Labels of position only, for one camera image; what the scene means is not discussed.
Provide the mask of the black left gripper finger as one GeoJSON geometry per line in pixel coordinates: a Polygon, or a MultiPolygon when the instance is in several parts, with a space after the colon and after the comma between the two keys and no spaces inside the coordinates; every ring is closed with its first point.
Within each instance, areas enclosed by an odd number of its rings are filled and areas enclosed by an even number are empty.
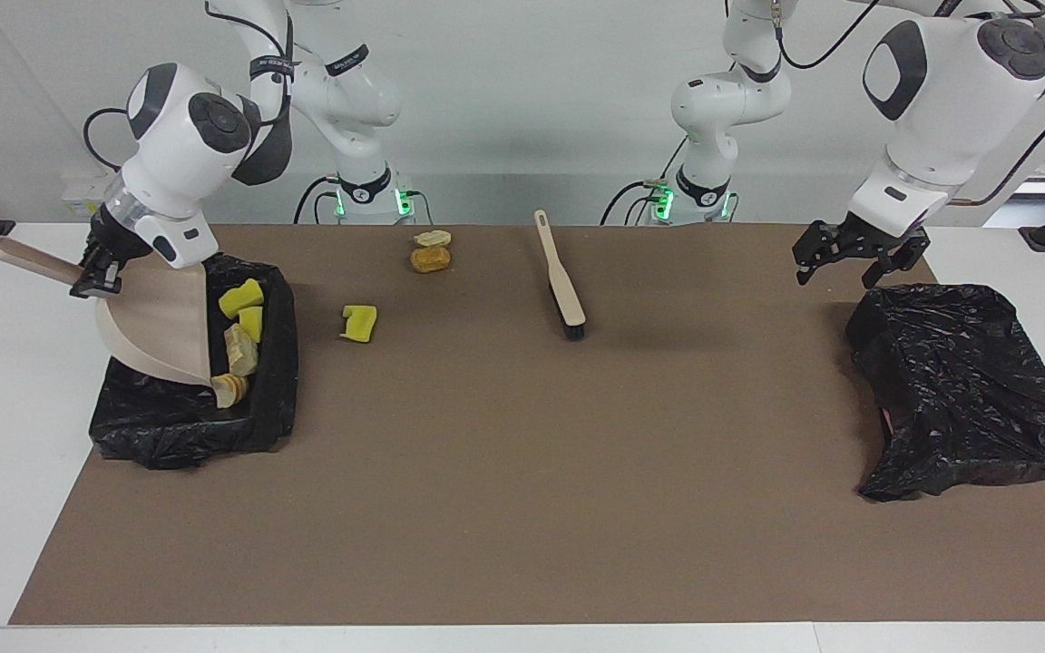
{"type": "Polygon", "coordinates": [[[846,258],[847,243],[843,247],[843,235],[847,236],[847,232],[842,231],[842,226],[830,226],[826,221],[809,224],[793,244],[797,284],[808,285],[818,269],[846,258]]]}
{"type": "Polygon", "coordinates": [[[912,271],[929,244],[930,239],[925,231],[912,231],[895,249],[879,249],[870,269],[863,274],[864,287],[874,288],[882,278],[895,271],[912,271]]]}

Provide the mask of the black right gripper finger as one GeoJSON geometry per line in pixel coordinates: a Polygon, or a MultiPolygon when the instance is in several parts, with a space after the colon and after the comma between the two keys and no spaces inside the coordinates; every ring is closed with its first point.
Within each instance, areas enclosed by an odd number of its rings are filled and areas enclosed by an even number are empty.
{"type": "Polygon", "coordinates": [[[80,276],[71,285],[71,297],[113,297],[122,291],[124,261],[114,257],[83,258],[80,276]]]}

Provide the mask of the beige plastic dustpan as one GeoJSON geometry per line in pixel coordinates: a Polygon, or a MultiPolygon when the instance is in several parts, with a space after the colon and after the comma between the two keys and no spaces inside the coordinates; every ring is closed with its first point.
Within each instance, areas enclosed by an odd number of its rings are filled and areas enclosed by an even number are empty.
{"type": "Polygon", "coordinates": [[[178,384],[210,384],[206,269],[170,269],[159,255],[130,260],[121,290],[90,290],[112,358],[178,384]]]}

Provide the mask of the beige foam chunk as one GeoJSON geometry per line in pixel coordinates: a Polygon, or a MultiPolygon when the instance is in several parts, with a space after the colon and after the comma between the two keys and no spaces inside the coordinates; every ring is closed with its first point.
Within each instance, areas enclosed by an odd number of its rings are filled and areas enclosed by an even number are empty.
{"type": "Polygon", "coordinates": [[[232,373],[213,376],[210,384],[214,392],[216,409],[220,410],[239,404],[248,396],[250,388],[248,377],[232,373]]]}
{"type": "Polygon", "coordinates": [[[224,332],[230,375],[249,377],[258,369],[259,351],[257,343],[240,324],[232,324],[224,332]]]}

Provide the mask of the beige hand brush black bristles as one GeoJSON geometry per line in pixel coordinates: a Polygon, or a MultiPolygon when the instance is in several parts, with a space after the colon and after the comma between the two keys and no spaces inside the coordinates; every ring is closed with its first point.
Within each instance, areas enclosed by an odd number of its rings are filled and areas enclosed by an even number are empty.
{"type": "Polygon", "coordinates": [[[557,311],[559,311],[563,323],[565,337],[572,342],[582,340],[586,335],[586,314],[578,293],[572,284],[568,271],[564,267],[559,252],[557,252],[547,212],[536,210],[533,219],[545,257],[549,289],[552,291],[557,311]]]}

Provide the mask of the open black bag lined bin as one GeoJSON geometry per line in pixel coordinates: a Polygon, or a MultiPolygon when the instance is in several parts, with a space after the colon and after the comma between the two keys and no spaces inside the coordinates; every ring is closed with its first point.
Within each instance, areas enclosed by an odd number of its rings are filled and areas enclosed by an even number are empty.
{"type": "Polygon", "coordinates": [[[112,356],[88,427],[104,458],[149,470],[179,470],[199,466],[211,456],[265,452],[293,433],[299,355],[295,298],[287,279],[278,266],[224,253],[204,261],[203,269],[206,337],[192,346],[207,352],[210,376],[230,370],[224,334],[236,318],[223,313],[220,297],[250,278],[264,290],[264,340],[257,371],[246,380],[246,395],[220,409],[211,388],[146,375],[112,356]]]}

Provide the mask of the crumpled black garbage bag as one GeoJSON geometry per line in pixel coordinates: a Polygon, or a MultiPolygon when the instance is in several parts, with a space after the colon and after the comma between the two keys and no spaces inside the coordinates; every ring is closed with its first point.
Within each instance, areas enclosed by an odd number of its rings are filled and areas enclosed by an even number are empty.
{"type": "Polygon", "coordinates": [[[893,425],[860,496],[900,502],[963,484],[1045,481],[1045,364],[1003,294],[875,287],[845,337],[893,425]]]}

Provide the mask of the brown table mat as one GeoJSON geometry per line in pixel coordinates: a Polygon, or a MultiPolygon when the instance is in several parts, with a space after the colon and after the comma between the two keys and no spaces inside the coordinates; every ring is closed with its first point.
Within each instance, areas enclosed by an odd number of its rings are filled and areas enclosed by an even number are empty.
{"type": "Polygon", "coordinates": [[[797,226],[219,226],[281,269],[293,434],[190,471],[91,454],[11,624],[1045,620],[1045,483],[874,503],[845,324],[862,261],[797,226]],[[377,307],[372,342],[340,339],[377,307]]]}

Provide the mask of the white wall power strip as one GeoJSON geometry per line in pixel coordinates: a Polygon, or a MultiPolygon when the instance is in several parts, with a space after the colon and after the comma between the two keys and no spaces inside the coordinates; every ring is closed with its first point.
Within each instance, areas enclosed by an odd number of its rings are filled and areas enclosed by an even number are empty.
{"type": "Polygon", "coordinates": [[[71,178],[63,186],[63,204],[76,218],[90,219],[100,207],[114,212],[122,206],[122,174],[71,178]]]}

